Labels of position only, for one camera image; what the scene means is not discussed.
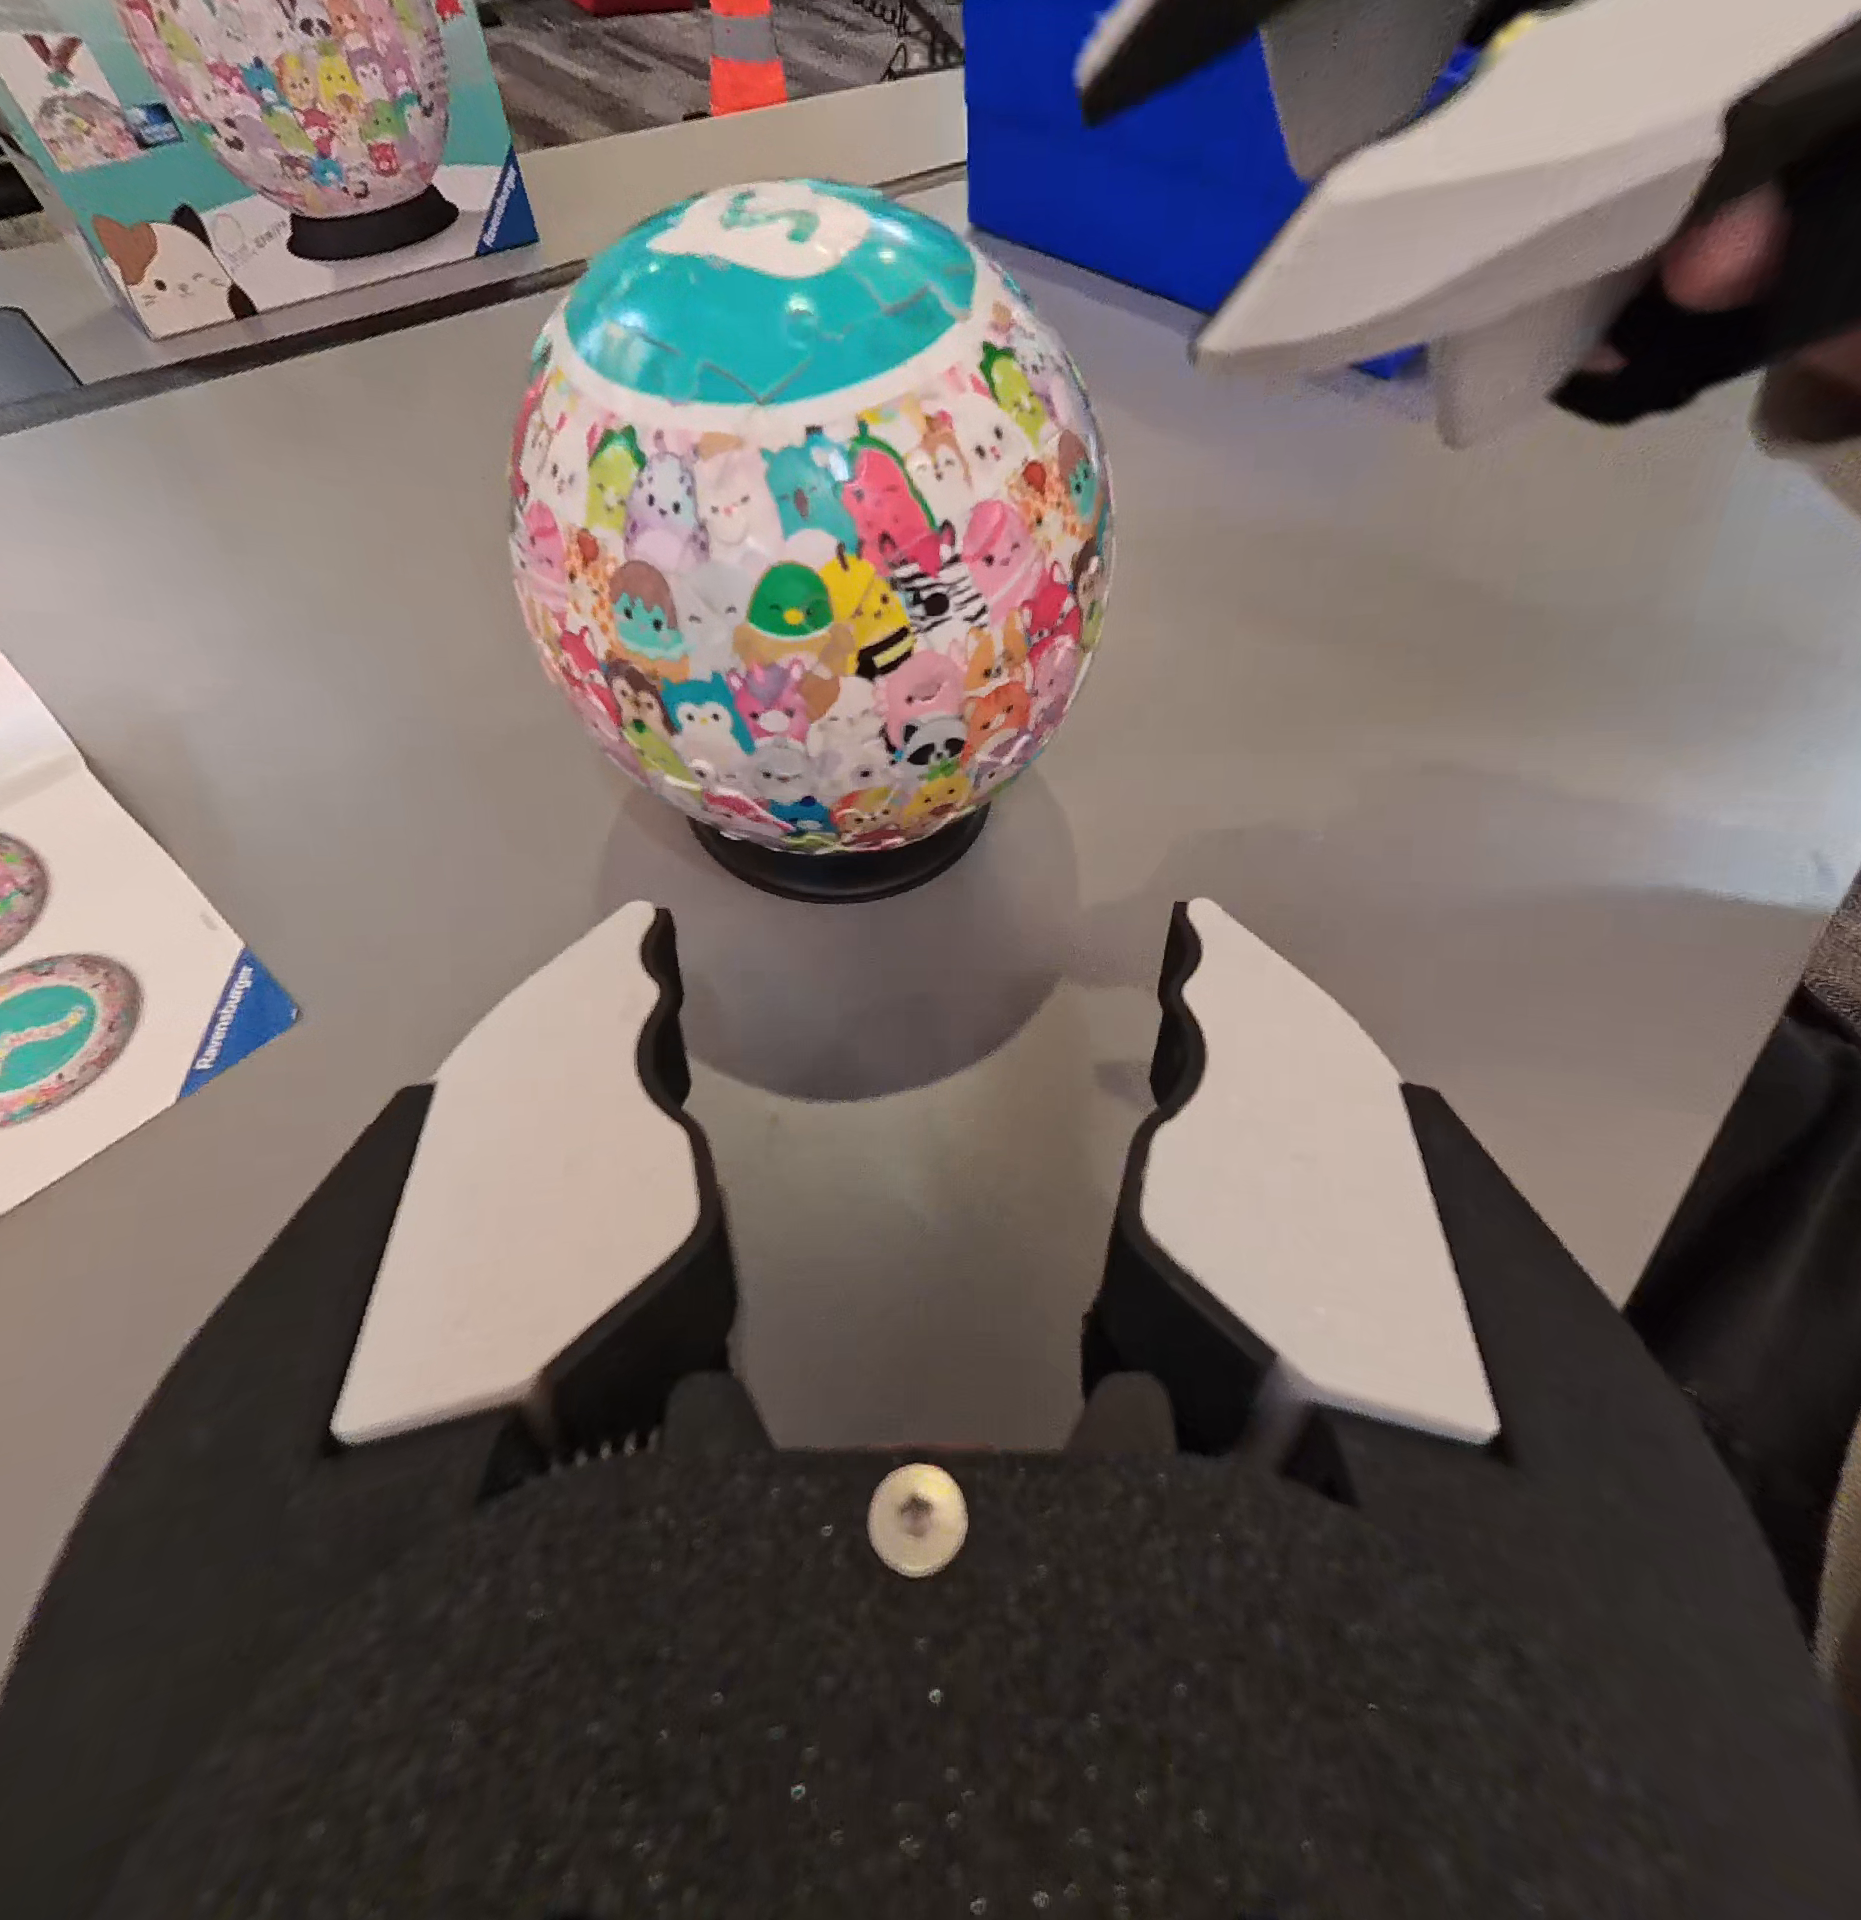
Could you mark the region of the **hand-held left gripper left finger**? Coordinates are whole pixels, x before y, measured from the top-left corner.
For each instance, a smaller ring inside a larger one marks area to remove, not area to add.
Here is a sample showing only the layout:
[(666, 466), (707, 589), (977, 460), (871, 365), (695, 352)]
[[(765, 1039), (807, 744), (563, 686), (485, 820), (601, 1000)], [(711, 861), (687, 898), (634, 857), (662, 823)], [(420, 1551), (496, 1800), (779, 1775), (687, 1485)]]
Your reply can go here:
[(613, 1449), (729, 1371), (738, 1276), (680, 1016), (674, 916), (634, 898), (445, 1053), (338, 1445), (505, 1414), (550, 1449)]

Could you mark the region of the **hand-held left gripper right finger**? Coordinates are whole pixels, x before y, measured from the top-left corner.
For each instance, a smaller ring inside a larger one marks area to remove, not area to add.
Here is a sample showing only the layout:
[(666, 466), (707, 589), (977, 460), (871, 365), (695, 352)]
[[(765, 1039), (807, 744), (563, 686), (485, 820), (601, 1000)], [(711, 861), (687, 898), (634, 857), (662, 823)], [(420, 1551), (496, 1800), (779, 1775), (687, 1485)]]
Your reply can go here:
[(1400, 1066), (1218, 898), (1174, 906), (1148, 1097), (1089, 1308), (1089, 1429), (1255, 1461), (1329, 1461), (1332, 1420), (1492, 1449)]

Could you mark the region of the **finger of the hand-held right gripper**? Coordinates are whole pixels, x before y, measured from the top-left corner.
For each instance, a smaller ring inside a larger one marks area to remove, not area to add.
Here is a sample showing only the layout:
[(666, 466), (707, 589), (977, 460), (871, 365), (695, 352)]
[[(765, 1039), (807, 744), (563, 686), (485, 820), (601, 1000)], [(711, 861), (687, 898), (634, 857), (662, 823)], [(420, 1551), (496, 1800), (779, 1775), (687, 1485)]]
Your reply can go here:
[(1436, 345), (1652, 258), (1758, 82), (1861, 0), (1591, 0), (1436, 113), (1343, 157), (1197, 338), (1211, 369), (1337, 369)]
[(1317, 184), (1429, 103), (1481, 14), (1480, 0), (1121, 0), (1075, 59), (1075, 95), (1103, 125), (1263, 40), (1290, 173)]

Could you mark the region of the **blue plastic bin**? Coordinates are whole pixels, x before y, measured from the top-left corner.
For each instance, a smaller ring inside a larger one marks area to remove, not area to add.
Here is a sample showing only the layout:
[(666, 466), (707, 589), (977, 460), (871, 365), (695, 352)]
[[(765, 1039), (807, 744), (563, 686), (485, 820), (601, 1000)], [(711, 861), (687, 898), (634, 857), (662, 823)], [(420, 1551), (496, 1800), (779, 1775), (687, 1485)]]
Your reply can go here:
[[(1320, 178), (1290, 173), (1263, 40), (1089, 125), (1075, 59), (1108, 10), (966, 5), (969, 224), (1209, 315)], [(1466, 82), (1481, 36), (1473, 24), (1422, 113)]]

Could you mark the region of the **black ball stand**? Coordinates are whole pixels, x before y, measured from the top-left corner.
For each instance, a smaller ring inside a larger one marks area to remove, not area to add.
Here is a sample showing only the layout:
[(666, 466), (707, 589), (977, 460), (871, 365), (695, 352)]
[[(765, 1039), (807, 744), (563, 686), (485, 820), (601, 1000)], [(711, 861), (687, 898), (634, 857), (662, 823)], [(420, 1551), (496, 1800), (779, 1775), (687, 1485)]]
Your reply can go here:
[(691, 823), (698, 850), (738, 882), (796, 906), (884, 906), (949, 874), (986, 835), (990, 805), (887, 850), (792, 850)]

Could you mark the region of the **colourful puzzle ball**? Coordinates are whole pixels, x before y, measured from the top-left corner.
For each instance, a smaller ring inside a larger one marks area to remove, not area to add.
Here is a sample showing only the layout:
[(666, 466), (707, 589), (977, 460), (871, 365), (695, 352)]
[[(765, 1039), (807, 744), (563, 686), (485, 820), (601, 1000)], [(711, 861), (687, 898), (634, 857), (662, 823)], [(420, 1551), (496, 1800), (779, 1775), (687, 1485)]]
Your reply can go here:
[(535, 345), (511, 593), (601, 749), (725, 850), (914, 854), (1100, 656), (1113, 464), (1060, 338), (944, 221), (829, 178), (619, 232)]

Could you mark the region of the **puzzle instruction leaflet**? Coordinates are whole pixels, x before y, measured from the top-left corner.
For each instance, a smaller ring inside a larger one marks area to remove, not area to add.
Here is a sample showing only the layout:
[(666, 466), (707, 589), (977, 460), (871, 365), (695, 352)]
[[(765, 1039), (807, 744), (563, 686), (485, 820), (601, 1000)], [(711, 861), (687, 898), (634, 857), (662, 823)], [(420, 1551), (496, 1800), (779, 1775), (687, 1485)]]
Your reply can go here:
[(294, 1019), (0, 656), (0, 1217)]

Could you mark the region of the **teal puzzle picture box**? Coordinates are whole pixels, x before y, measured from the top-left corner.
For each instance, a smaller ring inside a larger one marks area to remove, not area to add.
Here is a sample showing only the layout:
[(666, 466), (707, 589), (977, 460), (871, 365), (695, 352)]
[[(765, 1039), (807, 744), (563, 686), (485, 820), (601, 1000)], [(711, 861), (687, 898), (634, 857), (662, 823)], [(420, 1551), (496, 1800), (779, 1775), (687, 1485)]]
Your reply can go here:
[(0, 143), (151, 340), (536, 248), (474, 5), (0, 5)]

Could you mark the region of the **person's right hand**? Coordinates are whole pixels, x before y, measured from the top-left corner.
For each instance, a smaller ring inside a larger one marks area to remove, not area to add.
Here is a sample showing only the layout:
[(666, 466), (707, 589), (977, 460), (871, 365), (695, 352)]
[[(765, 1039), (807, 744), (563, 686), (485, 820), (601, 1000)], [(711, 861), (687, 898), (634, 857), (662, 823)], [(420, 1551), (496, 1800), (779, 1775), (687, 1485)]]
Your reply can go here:
[[(1663, 255), (1663, 291), (1686, 313), (1737, 313), (1769, 294), (1785, 262), (1785, 206), (1758, 187)], [(1861, 325), (1766, 365), (1761, 433), (1781, 451), (1861, 442)]]

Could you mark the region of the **orange traffic cone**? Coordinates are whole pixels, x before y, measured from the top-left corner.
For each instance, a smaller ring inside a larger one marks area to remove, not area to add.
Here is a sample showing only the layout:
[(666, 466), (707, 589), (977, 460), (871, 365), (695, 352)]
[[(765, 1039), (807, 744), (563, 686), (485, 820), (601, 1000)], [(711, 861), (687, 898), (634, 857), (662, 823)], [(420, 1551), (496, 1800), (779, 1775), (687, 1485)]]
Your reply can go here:
[(770, 0), (707, 5), (707, 118), (782, 109), (792, 102)]

